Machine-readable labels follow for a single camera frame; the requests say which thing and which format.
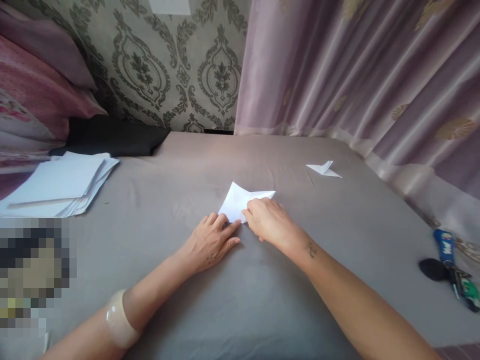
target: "gray bedsheet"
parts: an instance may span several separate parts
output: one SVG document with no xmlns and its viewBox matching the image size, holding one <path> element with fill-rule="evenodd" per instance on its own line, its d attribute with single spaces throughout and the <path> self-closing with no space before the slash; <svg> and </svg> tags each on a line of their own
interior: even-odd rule
<svg viewBox="0 0 480 360">
<path fill-rule="evenodd" d="M 327 160 L 343 178 L 305 166 Z M 291 217 L 432 346 L 480 341 L 480 318 L 418 269 L 438 253 L 431 229 L 345 144 L 172 132 L 155 156 L 121 158 L 87 214 L 70 220 L 77 275 L 52 342 L 180 248 L 232 181 L 276 190 Z M 241 245 L 185 283 L 127 358 L 356 359 L 304 274 L 248 225 L 238 235 Z"/>
</svg>

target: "bangle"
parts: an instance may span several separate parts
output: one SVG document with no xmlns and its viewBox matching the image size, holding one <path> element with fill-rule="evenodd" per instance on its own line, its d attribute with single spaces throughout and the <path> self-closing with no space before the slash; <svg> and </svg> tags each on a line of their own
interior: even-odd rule
<svg viewBox="0 0 480 360">
<path fill-rule="evenodd" d="M 106 307 L 106 323 L 113 343 L 120 349 L 128 349 L 137 342 L 140 332 L 130 325 L 124 311 L 125 289 L 113 295 Z"/>
</svg>

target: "white paper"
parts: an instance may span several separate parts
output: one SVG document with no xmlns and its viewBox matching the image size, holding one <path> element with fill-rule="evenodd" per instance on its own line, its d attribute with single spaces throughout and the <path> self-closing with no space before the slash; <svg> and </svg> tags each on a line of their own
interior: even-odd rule
<svg viewBox="0 0 480 360">
<path fill-rule="evenodd" d="M 150 7 L 154 14 L 191 15 L 189 0 L 150 0 Z"/>
<path fill-rule="evenodd" d="M 0 217 L 66 218 L 84 213 L 119 160 L 111 158 L 108 153 L 83 155 L 67 151 L 63 156 L 52 156 L 50 161 L 50 163 L 69 163 L 78 166 L 80 163 L 83 164 L 84 161 L 90 162 L 92 158 L 97 163 L 100 162 L 100 165 L 82 196 L 20 204 L 10 204 L 8 196 L 0 201 Z M 78 176 L 78 171 L 83 171 L 83 167 L 73 170 L 73 174 Z"/>
<path fill-rule="evenodd" d="M 114 166 L 118 164 L 120 160 L 111 158 L 110 154 L 106 152 L 95 154 L 95 155 L 84 155 L 84 154 L 77 154 L 70 151 L 67 151 L 63 156 L 59 156 L 58 158 L 54 159 L 54 160 L 68 161 L 71 159 L 80 159 L 80 158 L 92 157 L 92 156 L 103 159 L 103 163 L 98 168 L 96 177 L 92 182 L 92 186 L 89 188 L 85 196 L 75 199 L 74 201 L 72 201 L 70 206 L 63 209 L 61 212 L 59 212 L 57 214 L 58 217 L 67 218 L 69 216 L 83 214 L 89 207 L 92 200 L 95 198 L 95 195 L 100 190 L 104 182 L 109 177 Z"/>
<path fill-rule="evenodd" d="M 330 166 L 332 166 L 334 162 L 332 160 L 327 161 L 323 165 L 307 165 L 310 169 L 315 170 L 317 173 L 323 176 L 331 176 L 336 178 L 341 178 L 336 172 L 330 170 Z"/>
<path fill-rule="evenodd" d="M 102 162 L 102 158 L 94 156 L 71 161 L 42 162 L 28 180 L 3 201 L 23 204 L 82 197 L 88 191 Z"/>
<path fill-rule="evenodd" d="M 60 199 L 9 206 L 4 199 L 0 201 L 0 217 L 55 218 L 71 203 L 72 199 Z"/>
<path fill-rule="evenodd" d="M 245 223 L 245 216 L 242 214 L 242 210 L 247 208 L 247 203 L 253 199 L 269 198 L 271 199 L 275 194 L 275 191 L 247 191 L 236 183 L 232 182 L 230 190 L 226 195 L 219 214 L 225 214 L 228 221 L 233 223 L 235 220 L 240 219 L 242 223 Z"/>
</svg>

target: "wallpaper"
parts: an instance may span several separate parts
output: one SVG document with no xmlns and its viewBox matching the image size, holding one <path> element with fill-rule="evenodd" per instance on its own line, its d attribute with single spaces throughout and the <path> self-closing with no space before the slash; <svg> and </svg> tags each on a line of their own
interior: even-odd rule
<svg viewBox="0 0 480 360">
<path fill-rule="evenodd" d="M 233 129 L 250 1 L 190 0 L 191 16 L 153 14 L 148 0 L 5 2 L 73 37 L 111 116 L 174 131 Z"/>
</svg>

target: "tattoo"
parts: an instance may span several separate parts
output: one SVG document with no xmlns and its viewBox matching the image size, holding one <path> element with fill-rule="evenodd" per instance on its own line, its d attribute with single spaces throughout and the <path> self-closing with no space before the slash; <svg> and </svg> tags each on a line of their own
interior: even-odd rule
<svg viewBox="0 0 480 360">
<path fill-rule="evenodd" d="M 314 248 L 314 245 L 309 241 L 308 244 L 305 246 L 305 249 L 308 250 L 310 257 L 313 259 L 317 254 L 317 249 Z"/>
<path fill-rule="evenodd" d="M 207 257 L 206 258 L 208 260 L 207 264 L 211 264 L 215 260 L 215 257 L 216 257 L 215 254 L 212 254 L 209 257 Z"/>
</svg>

